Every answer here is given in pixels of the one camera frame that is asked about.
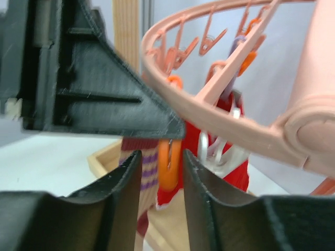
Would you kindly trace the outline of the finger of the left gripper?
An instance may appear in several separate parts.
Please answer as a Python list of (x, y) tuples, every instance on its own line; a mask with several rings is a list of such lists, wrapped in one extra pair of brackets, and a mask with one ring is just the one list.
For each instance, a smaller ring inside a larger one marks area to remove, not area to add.
[(40, 51), (26, 130), (181, 139), (182, 119), (108, 43), (87, 1), (37, 1), (50, 16), (52, 43)]

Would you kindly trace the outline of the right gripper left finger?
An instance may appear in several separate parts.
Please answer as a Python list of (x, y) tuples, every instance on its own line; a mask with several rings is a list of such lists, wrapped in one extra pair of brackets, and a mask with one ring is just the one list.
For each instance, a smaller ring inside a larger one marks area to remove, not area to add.
[(1, 250), (133, 250), (142, 173), (134, 151), (121, 166), (67, 197), (1, 193)]

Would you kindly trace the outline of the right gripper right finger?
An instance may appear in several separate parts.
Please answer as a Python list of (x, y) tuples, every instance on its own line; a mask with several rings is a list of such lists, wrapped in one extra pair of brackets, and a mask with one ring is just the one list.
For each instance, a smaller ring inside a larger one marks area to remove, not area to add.
[(333, 196), (255, 197), (183, 153), (191, 250), (334, 250)]

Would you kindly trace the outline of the pink round clip hanger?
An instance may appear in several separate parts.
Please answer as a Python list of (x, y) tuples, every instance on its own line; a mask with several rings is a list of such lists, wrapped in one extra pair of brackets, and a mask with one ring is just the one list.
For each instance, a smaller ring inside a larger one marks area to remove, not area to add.
[[(244, 116), (234, 117), (232, 110), (217, 107), (221, 100), (236, 107), (240, 93), (232, 88), (241, 64), (248, 54), (258, 50), (265, 39), (264, 30), (280, 1), (215, 1), (173, 14), (152, 26), (142, 39), (142, 62), (147, 83), (194, 126), (225, 139), (233, 145), (276, 161), (334, 178), (334, 1), (317, 1), (291, 93), (288, 110), (269, 127)], [(224, 10), (252, 5), (261, 6), (255, 18), (261, 21), (245, 36), (248, 12), (238, 28), (237, 46), (223, 61), (211, 65), (206, 83), (192, 96), (168, 83), (171, 70), (189, 55), (174, 46), (166, 47), (166, 33), (183, 28), (193, 19), (212, 16)]]

